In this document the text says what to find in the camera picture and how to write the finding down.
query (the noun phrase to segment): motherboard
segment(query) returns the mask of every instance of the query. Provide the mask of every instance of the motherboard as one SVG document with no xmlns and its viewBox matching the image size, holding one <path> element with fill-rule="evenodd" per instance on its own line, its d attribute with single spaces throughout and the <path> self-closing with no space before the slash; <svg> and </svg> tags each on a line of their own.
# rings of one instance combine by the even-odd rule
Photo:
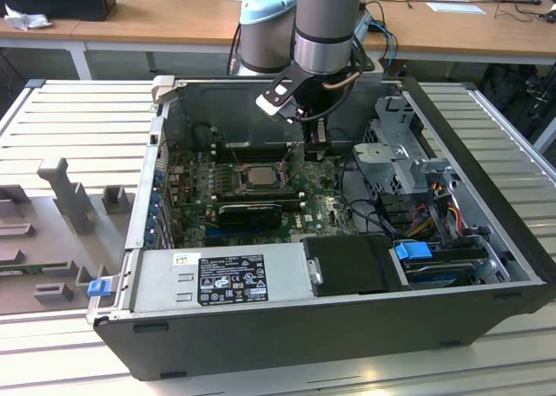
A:
<svg viewBox="0 0 556 396">
<path fill-rule="evenodd" d="M 297 242 L 356 233 L 338 189 L 340 157 L 305 162 L 302 148 L 293 147 L 287 160 L 240 160 L 219 162 L 214 151 L 170 158 L 169 201 L 177 247 Z"/>
</svg>

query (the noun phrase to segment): white table leg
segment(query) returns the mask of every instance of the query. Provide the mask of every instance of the white table leg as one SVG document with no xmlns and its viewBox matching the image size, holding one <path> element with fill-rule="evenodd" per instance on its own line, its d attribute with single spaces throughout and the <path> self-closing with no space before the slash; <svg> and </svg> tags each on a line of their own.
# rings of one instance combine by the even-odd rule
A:
<svg viewBox="0 0 556 396">
<path fill-rule="evenodd" d="M 87 63 L 86 49 L 83 42 L 73 42 L 67 50 L 71 54 L 73 63 L 76 66 L 77 74 L 81 80 L 91 80 L 93 76 L 90 73 L 89 64 Z"/>
</svg>

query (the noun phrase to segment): crumpled paper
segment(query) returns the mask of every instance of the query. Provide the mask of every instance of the crumpled paper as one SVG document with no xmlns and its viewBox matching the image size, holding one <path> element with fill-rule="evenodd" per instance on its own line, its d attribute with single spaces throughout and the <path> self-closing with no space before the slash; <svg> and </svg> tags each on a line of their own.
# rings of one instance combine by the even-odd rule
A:
<svg viewBox="0 0 556 396">
<path fill-rule="evenodd" d="M 6 7 L 8 15 L 3 16 L 3 19 L 16 29 L 27 31 L 28 29 L 39 29 L 52 25 L 52 23 L 49 23 L 49 19 L 43 14 L 24 14 L 12 10 L 7 4 L 4 6 Z"/>
</svg>

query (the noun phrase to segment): black plastic cover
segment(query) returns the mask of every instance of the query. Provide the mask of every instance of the black plastic cover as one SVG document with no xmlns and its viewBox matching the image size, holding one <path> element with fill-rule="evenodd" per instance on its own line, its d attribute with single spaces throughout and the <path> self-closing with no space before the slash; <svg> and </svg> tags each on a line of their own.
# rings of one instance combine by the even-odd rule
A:
<svg viewBox="0 0 556 396">
<path fill-rule="evenodd" d="M 308 260 L 318 261 L 323 282 L 316 296 L 377 294 L 400 290 L 388 240 L 380 235 L 310 237 L 303 240 Z"/>
</svg>

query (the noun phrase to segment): power supply label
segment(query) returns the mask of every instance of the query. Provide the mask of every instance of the power supply label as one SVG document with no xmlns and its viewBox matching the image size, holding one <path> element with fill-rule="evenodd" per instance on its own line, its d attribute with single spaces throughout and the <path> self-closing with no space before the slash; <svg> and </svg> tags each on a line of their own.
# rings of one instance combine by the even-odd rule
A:
<svg viewBox="0 0 556 396">
<path fill-rule="evenodd" d="M 197 302 L 207 307 L 268 300 L 262 254 L 199 259 Z"/>
</svg>

